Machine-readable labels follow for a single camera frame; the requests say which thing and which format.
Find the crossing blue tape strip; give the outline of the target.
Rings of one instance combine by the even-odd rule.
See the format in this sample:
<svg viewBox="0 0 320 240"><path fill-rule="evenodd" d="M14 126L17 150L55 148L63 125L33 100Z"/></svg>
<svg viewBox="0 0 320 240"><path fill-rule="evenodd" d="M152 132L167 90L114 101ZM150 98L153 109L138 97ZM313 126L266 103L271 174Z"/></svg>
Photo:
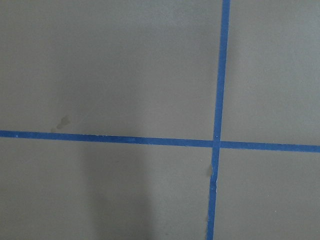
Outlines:
<svg viewBox="0 0 320 240"><path fill-rule="evenodd" d="M212 154L211 154L211 175L209 183L209 200L208 200L208 219L206 239L214 239L216 201L217 201L217 184L219 171L219 157L221 145L221 132L223 120L225 77L228 51L229 22L230 22L231 1L223 0L221 5L221 23L220 23L220 40L219 56L216 82L216 98L214 108L214 124L212 137Z"/></svg>

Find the long blue tape strip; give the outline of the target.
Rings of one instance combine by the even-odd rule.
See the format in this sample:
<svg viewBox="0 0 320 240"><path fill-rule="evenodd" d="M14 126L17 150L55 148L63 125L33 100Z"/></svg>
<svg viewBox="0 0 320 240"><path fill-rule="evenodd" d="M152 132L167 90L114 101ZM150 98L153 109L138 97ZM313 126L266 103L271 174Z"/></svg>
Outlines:
<svg viewBox="0 0 320 240"><path fill-rule="evenodd" d="M1 130L2 138L319 153L318 145Z"/></svg>

